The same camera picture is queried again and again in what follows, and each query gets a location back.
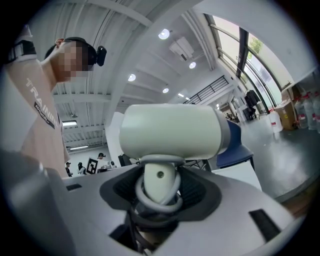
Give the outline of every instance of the white wall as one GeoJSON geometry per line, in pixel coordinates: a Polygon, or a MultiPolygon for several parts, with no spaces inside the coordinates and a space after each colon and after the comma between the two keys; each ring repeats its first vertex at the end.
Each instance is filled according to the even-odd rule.
{"type": "Polygon", "coordinates": [[[105,158],[103,158],[104,161],[111,161],[111,157],[109,154],[109,149],[107,146],[100,147],[100,148],[94,148],[91,150],[83,150],[81,152],[71,152],[69,153],[70,160],[70,172],[73,173],[72,177],[79,176],[78,174],[78,163],[81,162],[84,168],[87,168],[87,163],[89,158],[96,159],[99,155],[99,153],[103,153],[105,155],[105,158]]]}
{"type": "Polygon", "coordinates": [[[182,76],[174,88],[171,89],[173,92],[171,98],[168,98],[168,103],[176,104],[183,103],[186,101],[185,98],[178,97],[178,93],[183,94],[185,97],[191,98],[193,95],[210,85],[212,82],[223,76],[219,68],[215,68],[210,71],[208,63],[200,63],[194,69],[190,69],[187,75],[182,76]]]}
{"type": "Polygon", "coordinates": [[[228,20],[256,36],[280,59],[295,83],[318,65],[302,32],[272,1],[204,0],[194,9],[228,20]]]}
{"type": "Polygon", "coordinates": [[[120,142],[119,142],[119,130],[123,122],[123,119],[124,119],[124,114],[119,112],[114,112],[111,124],[109,125],[109,127],[106,127],[106,126],[104,127],[105,137],[108,143],[110,157],[112,161],[114,161],[114,164],[117,167],[121,166],[118,156],[123,154],[123,151],[121,149],[120,142]]]}

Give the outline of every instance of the t-shirt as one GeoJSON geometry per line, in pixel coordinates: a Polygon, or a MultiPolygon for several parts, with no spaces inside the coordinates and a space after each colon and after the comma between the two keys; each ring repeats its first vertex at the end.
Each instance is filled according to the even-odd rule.
{"type": "MultiPolygon", "coordinates": [[[[31,39],[29,28],[23,39],[31,39]]],[[[70,157],[62,136],[49,81],[36,55],[24,55],[4,66],[1,74],[0,147],[18,151],[68,177],[70,157]]]]}

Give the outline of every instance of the ceiling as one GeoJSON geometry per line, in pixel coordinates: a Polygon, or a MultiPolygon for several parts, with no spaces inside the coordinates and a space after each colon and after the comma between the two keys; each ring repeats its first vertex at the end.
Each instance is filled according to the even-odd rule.
{"type": "Polygon", "coordinates": [[[58,38],[82,37],[94,48],[101,45],[107,49],[102,67],[95,66],[86,77],[58,84],[52,92],[60,119],[77,121],[77,126],[64,129],[67,147],[105,144],[104,128],[115,111],[124,113],[132,104],[167,103],[176,94],[175,85],[191,72],[191,62],[195,61],[198,69],[214,69],[197,17],[186,12],[200,1],[188,2],[56,0],[30,20],[39,60],[58,38]],[[170,31],[166,40],[158,38],[163,24],[170,31]],[[194,49],[192,59],[185,62],[169,49],[181,37],[194,49]],[[129,82],[131,73],[136,79],[129,82]],[[169,92],[162,93],[164,88],[169,92]]]}

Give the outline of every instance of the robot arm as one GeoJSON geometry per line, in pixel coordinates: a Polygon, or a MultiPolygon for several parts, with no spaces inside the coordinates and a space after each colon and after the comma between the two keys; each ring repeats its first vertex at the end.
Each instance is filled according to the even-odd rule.
{"type": "Polygon", "coordinates": [[[222,112],[210,106],[132,105],[125,112],[119,140],[126,155],[145,164],[144,176],[136,184],[137,197],[149,208],[170,213],[182,204],[179,197],[175,208],[163,206],[180,186],[175,165],[222,153],[229,145],[230,130],[222,112]],[[147,196],[141,190],[143,180],[147,196]]]}

